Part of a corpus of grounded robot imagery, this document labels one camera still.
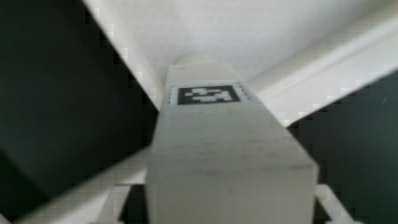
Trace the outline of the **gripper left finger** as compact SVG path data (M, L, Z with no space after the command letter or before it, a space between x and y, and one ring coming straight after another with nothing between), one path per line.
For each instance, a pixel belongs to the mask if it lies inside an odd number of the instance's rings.
M95 224L150 224L145 184L113 187Z

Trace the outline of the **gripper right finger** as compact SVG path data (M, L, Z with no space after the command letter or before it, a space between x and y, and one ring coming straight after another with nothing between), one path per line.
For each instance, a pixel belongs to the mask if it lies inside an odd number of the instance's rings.
M328 184L317 185L315 197L329 216L326 224L363 224L363 222L354 219Z

